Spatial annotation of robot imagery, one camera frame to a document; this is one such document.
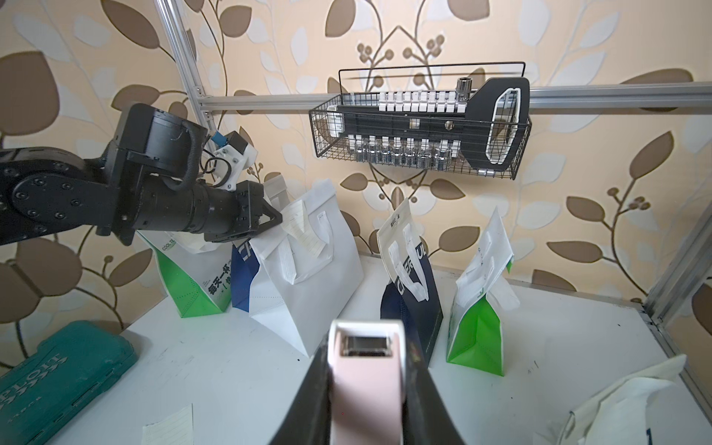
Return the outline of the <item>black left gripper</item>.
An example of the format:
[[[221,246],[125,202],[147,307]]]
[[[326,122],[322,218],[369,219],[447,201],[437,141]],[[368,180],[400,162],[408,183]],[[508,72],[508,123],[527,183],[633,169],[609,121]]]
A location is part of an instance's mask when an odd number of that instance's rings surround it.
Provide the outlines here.
[[[231,240],[253,237],[282,224],[281,212],[264,198],[261,184],[252,181],[239,183],[235,187],[234,198],[237,200],[237,217]]]

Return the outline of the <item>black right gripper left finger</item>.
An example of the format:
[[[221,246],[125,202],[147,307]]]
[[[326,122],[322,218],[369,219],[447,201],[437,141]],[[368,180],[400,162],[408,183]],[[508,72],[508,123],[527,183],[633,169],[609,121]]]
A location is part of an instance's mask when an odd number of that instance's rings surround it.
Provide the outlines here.
[[[331,378],[328,363],[328,336],[325,336],[270,444],[327,445],[331,443]]]

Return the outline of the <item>green plastic tool case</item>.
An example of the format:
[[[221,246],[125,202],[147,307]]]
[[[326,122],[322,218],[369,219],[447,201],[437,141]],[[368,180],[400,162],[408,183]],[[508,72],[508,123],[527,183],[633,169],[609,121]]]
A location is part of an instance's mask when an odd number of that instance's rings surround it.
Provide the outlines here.
[[[1,376],[1,442],[47,443],[137,359],[128,340],[92,322],[63,327]]]

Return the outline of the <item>large green white bag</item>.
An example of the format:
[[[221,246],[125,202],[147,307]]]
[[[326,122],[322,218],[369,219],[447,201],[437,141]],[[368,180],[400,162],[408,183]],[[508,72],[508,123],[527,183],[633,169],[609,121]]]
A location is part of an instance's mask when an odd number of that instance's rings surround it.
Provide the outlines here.
[[[225,312],[231,301],[232,248],[182,232],[137,233],[157,257],[161,281],[183,318]]]

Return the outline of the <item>dark navy small bag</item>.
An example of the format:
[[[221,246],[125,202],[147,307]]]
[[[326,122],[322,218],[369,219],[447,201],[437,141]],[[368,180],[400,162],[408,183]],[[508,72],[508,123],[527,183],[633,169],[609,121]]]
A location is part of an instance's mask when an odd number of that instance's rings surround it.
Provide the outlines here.
[[[407,339],[430,362],[443,311],[425,242],[417,235],[410,203],[402,202],[376,234],[389,275],[380,317],[402,321]]]

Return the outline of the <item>pink stapler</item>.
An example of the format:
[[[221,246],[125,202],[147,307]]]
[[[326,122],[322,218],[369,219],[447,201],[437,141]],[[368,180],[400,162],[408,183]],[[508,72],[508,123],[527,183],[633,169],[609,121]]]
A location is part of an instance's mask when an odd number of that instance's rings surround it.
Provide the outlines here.
[[[402,444],[402,322],[335,320],[329,330],[330,442]]]

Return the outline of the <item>small blue paper bag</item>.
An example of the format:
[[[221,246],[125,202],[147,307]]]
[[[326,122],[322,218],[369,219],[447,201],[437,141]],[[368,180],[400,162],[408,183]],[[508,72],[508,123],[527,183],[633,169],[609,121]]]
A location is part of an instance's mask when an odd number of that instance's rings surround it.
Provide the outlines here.
[[[268,174],[263,185],[267,200],[277,211],[282,211],[289,205],[287,184],[282,174],[276,172]],[[231,267],[232,304],[235,308],[248,313],[250,311],[250,286],[260,268],[258,259],[248,241],[233,246]]]

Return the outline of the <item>white paper bag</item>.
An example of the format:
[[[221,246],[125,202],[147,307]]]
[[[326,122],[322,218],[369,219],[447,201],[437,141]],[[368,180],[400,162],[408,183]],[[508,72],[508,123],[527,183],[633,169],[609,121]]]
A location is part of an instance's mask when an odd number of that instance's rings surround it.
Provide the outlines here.
[[[299,200],[326,246],[315,258],[281,224],[254,237],[250,246],[260,268],[248,314],[310,357],[362,283],[363,267],[333,183],[316,181]]]

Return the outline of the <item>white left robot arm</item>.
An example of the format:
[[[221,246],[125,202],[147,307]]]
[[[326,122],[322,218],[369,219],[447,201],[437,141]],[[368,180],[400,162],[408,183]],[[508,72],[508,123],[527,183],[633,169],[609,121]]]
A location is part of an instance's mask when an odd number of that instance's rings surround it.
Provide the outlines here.
[[[150,105],[122,112],[102,156],[59,148],[1,154],[1,242],[53,235],[82,225],[132,244],[137,231],[202,234],[209,242],[251,238],[281,224],[263,185],[233,190],[198,177],[206,128]]]

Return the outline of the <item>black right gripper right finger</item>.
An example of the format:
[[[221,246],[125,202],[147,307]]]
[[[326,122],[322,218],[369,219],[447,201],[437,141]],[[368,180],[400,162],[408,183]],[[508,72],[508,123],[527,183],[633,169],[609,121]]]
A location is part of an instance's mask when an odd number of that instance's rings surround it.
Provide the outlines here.
[[[412,341],[407,341],[402,414],[404,444],[464,444],[428,370]]]

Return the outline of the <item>small green paper bag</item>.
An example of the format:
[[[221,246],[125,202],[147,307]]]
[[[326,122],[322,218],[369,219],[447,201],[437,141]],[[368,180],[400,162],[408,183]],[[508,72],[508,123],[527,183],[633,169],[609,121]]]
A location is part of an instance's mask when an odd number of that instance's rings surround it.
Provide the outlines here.
[[[478,239],[476,255],[456,280],[447,363],[504,375],[504,325],[500,313],[520,306],[504,278],[514,258],[502,217],[494,211]]]

